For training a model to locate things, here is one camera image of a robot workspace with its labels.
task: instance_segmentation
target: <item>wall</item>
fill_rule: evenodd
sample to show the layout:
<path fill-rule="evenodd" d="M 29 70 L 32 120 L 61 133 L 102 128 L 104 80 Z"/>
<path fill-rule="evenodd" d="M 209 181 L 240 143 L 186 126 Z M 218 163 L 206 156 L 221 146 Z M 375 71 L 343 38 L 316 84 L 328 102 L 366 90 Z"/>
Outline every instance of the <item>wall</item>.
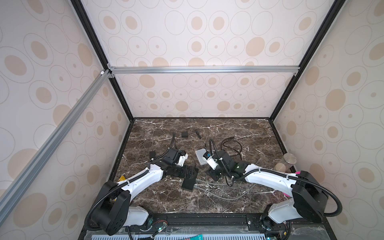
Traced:
<path fill-rule="evenodd" d="M 112 66 L 297 65 L 333 0 L 83 0 Z"/>
<path fill-rule="evenodd" d="M 103 84 L 0 228 L 0 240 L 76 240 L 128 127 Z"/>
<path fill-rule="evenodd" d="M 0 196 L 101 70 L 66 0 L 1 5 Z"/>
<path fill-rule="evenodd" d="M 275 120 L 297 168 L 340 198 L 339 240 L 384 236 L 383 35 L 384 1 L 351 0 Z"/>
<path fill-rule="evenodd" d="M 293 73 L 117 74 L 134 117 L 269 117 Z"/>

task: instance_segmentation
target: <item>horizontal metal beam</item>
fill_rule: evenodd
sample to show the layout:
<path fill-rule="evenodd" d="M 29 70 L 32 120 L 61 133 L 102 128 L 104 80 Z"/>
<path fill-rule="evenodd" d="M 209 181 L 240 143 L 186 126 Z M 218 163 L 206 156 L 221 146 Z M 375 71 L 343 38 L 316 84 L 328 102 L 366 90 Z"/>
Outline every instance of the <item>horizontal metal beam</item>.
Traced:
<path fill-rule="evenodd" d="M 80 100 L 73 106 L 64 120 L 57 126 L 54 132 L 45 141 L 44 145 L 35 154 L 29 165 L 24 168 L 19 177 L 10 185 L 5 196 L 0 201 L 0 226 L 4 223 L 23 194 L 27 191 L 28 187 L 32 184 L 33 180 L 60 145 L 61 141 L 87 108 L 101 85 L 109 77 L 111 77 L 109 71 L 104 70 L 103 75 L 99 75 L 93 81 Z"/>
<path fill-rule="evenodd" d="M 213 67 L 111 67 L 112 74 L 132 73 L 297 73 L 299 66 L 213 66 Z"/>

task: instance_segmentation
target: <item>black metal frame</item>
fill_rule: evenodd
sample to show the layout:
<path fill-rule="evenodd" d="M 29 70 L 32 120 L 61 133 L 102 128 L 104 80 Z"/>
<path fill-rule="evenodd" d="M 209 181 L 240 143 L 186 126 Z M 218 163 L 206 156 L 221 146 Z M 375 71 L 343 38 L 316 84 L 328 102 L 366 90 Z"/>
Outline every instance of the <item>black metal frame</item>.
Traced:
<path fill-rule="evenodd" d="M 300 70 L 298 73 L 292 77 L 291 81 L 289 82 L 287 88 L 285 89 L 283 95 L 279 99 L 279 102 L 277 103 L 275 109 L 272 112 L 272 115 L 270 116 L 270 119 L 272 121 L 275 120 L 277 117 L 277 114 L 279 114 L 281 108 L 283 107 L 285 101 L 288 99 L 289 95 L 293 91 L 293 88 L 295 87 L 297 81 L 305 71 L 305 68 L 311 61 L 311 58 L 313 57 L 314 53 L 316 52 L 317 48 L 319 47 L 321 41 L 323 40 L 324 36 L 328 32 L 330 26 L 333 23 L 333 20 L 336 18 L 337 14 L 339 13 L 341 7 L 344 5 L 344 2 L 346 0 L 335 0 L 329 9 L 327 15 L 324 18 L 323 23 L 321 24 L 319 30 L 317 31 L 312 43 L 310 44 L 307 52 L 305 53 L 303 59 L 301 60 L 299 67 Z"/>
<path fill-rule="evenodd" d="M 273 133 L 276 136 L 276 139 L 278 141 L 278 144 L 279 144 L 283 154 L 285 154 L 287 151 L 284 147 L 283 142 L 281 141 L 281 138 L 280 138 L 280 136 L 276 130 L 276 127 L 275 127 L 273 121 L 275 120 L 277 114 L 279 113 L 279 111 L 283 107 L 283 105 L 284 105 L 285 101 L 287 100 L 287 98 L 289 97 L 290 93 L 293 91 L 294 86 L 296 85 L 297 81 L 299 80 L 299 78 L 303 74 L 309 61 L 313 57 L 314 53 L 316 52 L 317 48 L 319 47 L 321 41 L 323 40 L 325 34 L 329 30 L 331 24 L 333 23 L 333 20 L 337 16 L 338 12 L 340 11 L 340 9 L 343 6 L 345 1 L 346 0 L 335 0 L 335 2 L 333 3 L 332 7 L 330 8 L 328 14 L 326 15 L 326 17 L 323 21 L 323 23 L 321 24 L 318 32 L 316 33 L 312 43 L 310 44 L 307 52 L 305 53 L 302 61 L 300 62 L 299 72 L 295 76 L 292 77 L 290 83 L 288 84 L 287 88 L 285 89 L 282 97 L 280 98 L 277 106 L 273 110 L 271 116 L 269 118 L 235 118 L 235 119 L 265 119 L 265 120 L 268 120 L 270 125 L 271 125 L 271 128 L 273 130 Z M 87 14 L 86 14 L 86 11 L 84 9 L 83 4 L 81 3 L 80 0 L 71 0 L 71 2 L 72 2 L 72 5 L 73 5 L 73 7 L 74 7 L 79 19 L 80 19 L 80 22 L 82 23 L 82 25 L 84 27 L 85 32 L 87 33 L 87 36 L 88 36 L 97 56 L 98 56 L 98 58 L 102 64 L 103 68 L 110 71 L 110 69 L 108 67 L 108 60 L 104 54 L 103 48 L 101 47 L 101 44 L 100 44 L 100 42 L 96 36 L 96 33 L 92 27 L 92 24 L 91 24 Z M 115 164 L 113 166 L 111 175 L 109 177 L 110 180 L 113 180 L 115 175 L 116 175 L 117 168 L 120 164 L 125 146 L 127 144 L 129 135 L 132 131 L 133 124 L 134 124 L 134 121 L 136 118 L 133 117 L 133 115 L 132 115 L 132 113 L 128 107 L 128 104 L 125 100 L 125 97 L 122 94 L 121 88 L 118 85 L 116 78 L 114 76 L 113 76 L 113 78 L 110 78 L 110 82 L 111 82 L 111 85 L 112 85 L 114 91 L 116 92 L 116 95 L 117 95 L 125 113 L 127 114 L 129 121 L 130 121 L 127 133 L 125 134 L 121 148 L 119 150 Z M 191 118 L 191 119 L 228 119 L 228 118 Z M 296 170 L 294 167 L 292 167 L 291 171 L 295 172 Z M 170 224 L 169 226 L 197 226 L 196 220 L 198 222 L 201 222 L 202 219 L 208 219 L 209 221 L 204 222 L 204 226 L 207 226 L 207 224 L 211 224 L 212 226 L 228 226 L 228 225 L 244 226 L 244 225 L 246 225 L 246 226 L 250 227 L 247 224 L 248 220 L 250 220 L 250 218 L 257 219 L 260 217 L 260 214 L 157 214 L 157 215 L 159 217 L 160 217 L 160 215 L 165 216 L 169 221 L 169 224 Z M 308 221 L 303 220 L 303 219 L 295 219 L 292 222 L 293 222 L 293 224 L 313 225 L 313 223 L 309 223 Z M 335 237 L 335 235 L 334 235 L 334 233 L 333 233 L 333 231 L 332 231 L 326 218 L 324 218 L 324 220 L 321 224 L 324 225 L 324 227 L 326 228 L 327 232 L 329 233 L 331 240 L 336 240 L 336 237 Z M 252 230 L 258 230 L 258 226 L 255 226 L 254 228 L 252 227 Z M 86 233 L 86 231 L 83 228 L 83 230 L 80 233 L 79 240 L 84 238 L 85 233 Z"/>

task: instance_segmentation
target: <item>transparent container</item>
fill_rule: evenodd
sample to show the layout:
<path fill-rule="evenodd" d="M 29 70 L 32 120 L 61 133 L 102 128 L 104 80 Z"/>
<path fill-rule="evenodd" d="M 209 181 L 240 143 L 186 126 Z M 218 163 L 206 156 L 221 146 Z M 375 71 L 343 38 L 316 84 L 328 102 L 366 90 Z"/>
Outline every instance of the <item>transparent container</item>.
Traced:
<path fill-rule="evenodd" d="M 273 167 L 275 171 L 287 172 L 290 167 L 297 163 L 296 157 L 292 153 L 286 153 Z"/>

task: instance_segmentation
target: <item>pink object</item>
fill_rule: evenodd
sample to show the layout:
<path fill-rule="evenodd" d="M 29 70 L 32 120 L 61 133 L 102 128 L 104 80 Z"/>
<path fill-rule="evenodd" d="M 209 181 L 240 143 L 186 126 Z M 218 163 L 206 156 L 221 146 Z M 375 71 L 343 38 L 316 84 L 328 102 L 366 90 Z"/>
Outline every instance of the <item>pink object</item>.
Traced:
<path fill-rule="evenodd" d="M 300 174 L 300 172 L 295 172 L 296 174 Z M 288 194 L 284 194 L 286 197 L 291 197 Z"/>

